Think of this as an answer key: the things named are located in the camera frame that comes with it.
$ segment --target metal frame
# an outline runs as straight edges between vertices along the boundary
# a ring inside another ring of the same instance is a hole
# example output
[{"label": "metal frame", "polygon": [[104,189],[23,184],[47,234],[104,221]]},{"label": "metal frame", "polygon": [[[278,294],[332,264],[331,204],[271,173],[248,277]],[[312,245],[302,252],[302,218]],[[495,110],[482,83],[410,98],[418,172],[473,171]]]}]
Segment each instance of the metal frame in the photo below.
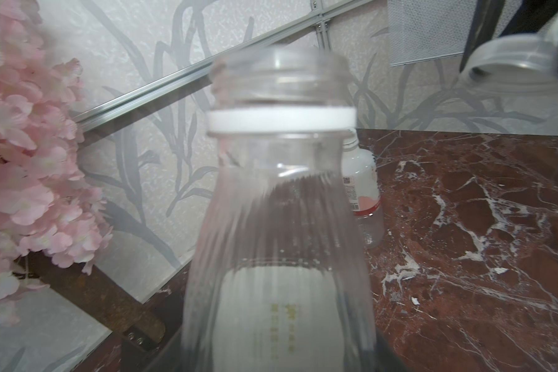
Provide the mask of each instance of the metal frame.
[{"label": "metal frame", "polygon": [[73,120],[78,123],[82,131],[92,130],[114,118],[134,110],[135,108],[147,104],[156,98],[205,77],[209,73],[213,61],[221,55],[255,45],[264,47],[279,42],[293,34],[305,30],[308,27],[320,26],[321,38],[323,42],[322,45],[325,48],[330,49],[328,33],[326,32],[328,20],[371,1],[373,0],[342,0],[328,8],[322,8],[322,6],[317,7],[316,10],[313,10],[304,17],[262,34],[250,41],[236,45],[233,48],[216,54],[215,56],[211,56],[200,62],[192,64],[185,69],[176,71],[129,93],[123,94],[120,97],[114,98],[113,100],[105,102],[95,108],[91,108],[90,110],[75,116]]}]

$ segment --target marble countertop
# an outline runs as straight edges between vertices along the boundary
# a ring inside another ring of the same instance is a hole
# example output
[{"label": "marble countertop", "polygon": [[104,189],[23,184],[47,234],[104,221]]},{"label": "marble countertop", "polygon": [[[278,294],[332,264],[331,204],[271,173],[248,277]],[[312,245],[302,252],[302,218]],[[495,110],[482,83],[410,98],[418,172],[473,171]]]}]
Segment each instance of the marble countertop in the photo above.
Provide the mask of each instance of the marble countertop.
[{"label": "marble countertop", "polygon": [[[414,372],[558,371],[558,137],[358,133],[377,155],[387,233],[366,255],[395,353]],[[168,331],[188,268],[146,304]],[[112,334],[75,371],[155,357]]]}]

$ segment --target clear glass bottle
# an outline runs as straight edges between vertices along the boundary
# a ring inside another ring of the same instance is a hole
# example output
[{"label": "clear glass bottle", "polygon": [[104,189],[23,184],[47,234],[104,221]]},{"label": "clear glass bottle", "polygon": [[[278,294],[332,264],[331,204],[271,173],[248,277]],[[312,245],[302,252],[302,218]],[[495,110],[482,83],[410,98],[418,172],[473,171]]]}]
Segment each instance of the clear glass bottle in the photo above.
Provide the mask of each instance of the clear glass bottle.
[{"label": "clear glass bottle", "polygon": [[190,267],[182,371],[373,371],[362,241],[340,172],[347,61],[256,49],[212,69],[219,176]]},{"label": "clear glass bottle", "polygon": [[364,248],[375,248],[384,237],[384,213],[374,154],[359,147],[355,129],[349,132],[350,137],[343,141],[343,186],[362,234]]}]

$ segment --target bottle neck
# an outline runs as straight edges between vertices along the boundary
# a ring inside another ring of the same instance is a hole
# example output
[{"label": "bottle neck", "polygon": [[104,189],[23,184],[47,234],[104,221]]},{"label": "bottle neck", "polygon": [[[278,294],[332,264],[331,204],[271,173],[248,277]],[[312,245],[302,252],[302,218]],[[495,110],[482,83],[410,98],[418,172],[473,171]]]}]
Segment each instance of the bottle neck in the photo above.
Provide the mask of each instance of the bottle neck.
[{"label": "bottle neck", "polygon": [[349,136],[343,140],[343,151],[353,151],[359,147],[359,139],[355,128],[348,129]]},{"label": "bottle neck", "polygon": [[220,173],[293,179],[339,172],[344,131],[271,135],[223,135]]}]

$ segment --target wallpaper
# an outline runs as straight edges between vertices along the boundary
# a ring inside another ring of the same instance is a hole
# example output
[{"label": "wallpaper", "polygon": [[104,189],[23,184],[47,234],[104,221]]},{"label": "wallpaper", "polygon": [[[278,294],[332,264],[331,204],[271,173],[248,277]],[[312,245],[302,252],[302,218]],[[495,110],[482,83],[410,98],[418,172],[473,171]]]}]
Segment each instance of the wallpaper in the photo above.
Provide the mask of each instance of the wallpaper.
[{"label": "wallpaper", "polygon": [[386,0],[333,19],[330,36],[356,78],[350,92],[360,127],[558,135],[558,95],[473,93],[457,82],[460,56],[389,67]]},{"label": "wallpaper", "polygon": [[48,57],[84,67],[85,111],[310,12],[308,0],[39,0]]},{"label": "wallpaper", "polygon": [[[52,60],[79,58],[82,111],[310,11],[308,0],[40,0]],[[314,31],[293,45],[315,46]],[[192,257],[212,196],[216,144],[205,135],[205,83],[172,92],[86,133],[79,166],[104,189],[114,226],[96,265],[140,301]],[[67,371],[109,331],[50,289],[0,326],[0,372]]]}]

